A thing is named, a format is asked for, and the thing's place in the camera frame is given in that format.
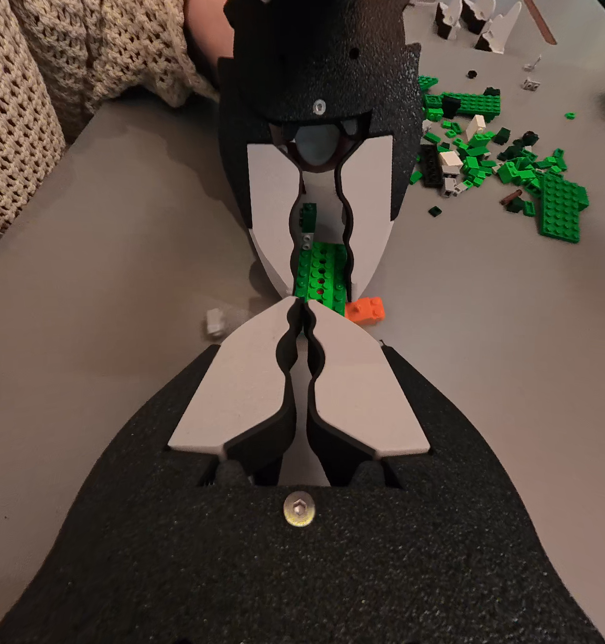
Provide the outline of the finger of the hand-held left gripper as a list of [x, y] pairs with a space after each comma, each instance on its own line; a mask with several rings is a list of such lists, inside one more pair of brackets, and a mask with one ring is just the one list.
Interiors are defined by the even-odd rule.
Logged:
[[341, 160], [335, 172], [337, 195], [346, 213], [348, 298], [362, 296], [393, 228], [392, 152], [392, 135], [366, 139]]
[[248, 144], [250, 237], [267, 277], [281, 297], [293, 294], [290, 217], [301, 194], [301, 172], [273, 144]]

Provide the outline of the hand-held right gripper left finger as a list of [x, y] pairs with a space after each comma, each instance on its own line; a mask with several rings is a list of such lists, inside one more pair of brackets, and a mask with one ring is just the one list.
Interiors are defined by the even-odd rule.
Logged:
[[291, 367], [303, 301], [289, 296], [212, 349], [212, 360], [168, 447], [237, 461], [246, 474], [280, 474], [295, 437]]

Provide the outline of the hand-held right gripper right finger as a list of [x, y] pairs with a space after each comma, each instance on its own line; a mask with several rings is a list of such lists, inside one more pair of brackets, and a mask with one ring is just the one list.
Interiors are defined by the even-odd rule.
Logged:
[[307, 438], [325, 474], [365, 461], [427, 453], [430, 445], [384, 348], [320, 302], [305, 304]]

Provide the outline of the green lego build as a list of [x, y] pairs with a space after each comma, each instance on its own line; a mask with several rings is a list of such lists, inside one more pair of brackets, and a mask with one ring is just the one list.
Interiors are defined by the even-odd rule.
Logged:
[[347, 250], [344, 244], [315, 241], [316, 219], [316, 204], [304, 203], [298, 217], [301, 242], [294, 295], [305, 301], [320, 302], [344, 316], [347, 304]]

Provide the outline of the person's left forearm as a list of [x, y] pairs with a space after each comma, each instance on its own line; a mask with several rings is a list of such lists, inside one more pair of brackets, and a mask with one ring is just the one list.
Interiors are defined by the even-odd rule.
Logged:
[[172, 107], [218, 100], [217, 63], [233, 53], [225, 1], [10, 1], [57, 112], [93, 114], [143, 87]]

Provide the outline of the pile of loose lego pieces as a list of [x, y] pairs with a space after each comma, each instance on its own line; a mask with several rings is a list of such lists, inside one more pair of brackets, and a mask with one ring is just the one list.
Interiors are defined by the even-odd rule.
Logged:
[[419, 76], [422, 94], [422, 139], [409, 184], [421, 183], [443, 198], [478, 189], [490, 178], [514, 190], [500, 200], [509, 213], [538, 222], [542, 236], [577, 244], [581, 213], [590, 201], [587, 189], [566, 177], [565, 150], [539, 155], [538, 133], [513, 136], [489, 126], [501, 115], [499, 88], [482, 93], [435, 93], [434, 76]]

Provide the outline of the orange brick separator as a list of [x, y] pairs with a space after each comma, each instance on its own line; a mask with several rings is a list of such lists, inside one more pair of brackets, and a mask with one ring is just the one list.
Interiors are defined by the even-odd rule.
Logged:
[[344, 317], [357, 325], [374, 325], [385, 320], [384, 303], [378, 296], [363, 297], [346, 303]]

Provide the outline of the brown strip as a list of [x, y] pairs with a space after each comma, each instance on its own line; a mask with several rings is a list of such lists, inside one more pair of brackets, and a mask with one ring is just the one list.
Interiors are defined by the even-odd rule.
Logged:
[[546, 44], [551, 46], [557, 45], [557, 40], [553, 35], [551, 29], [549, 28], [545, 18], [540, 12], [540, 9], [537, 7], [535, 1], [525, 0], [523, 1], [524, 5], [527, 7], [527, 10], [532, 17], [541, 37], [543, 38]]

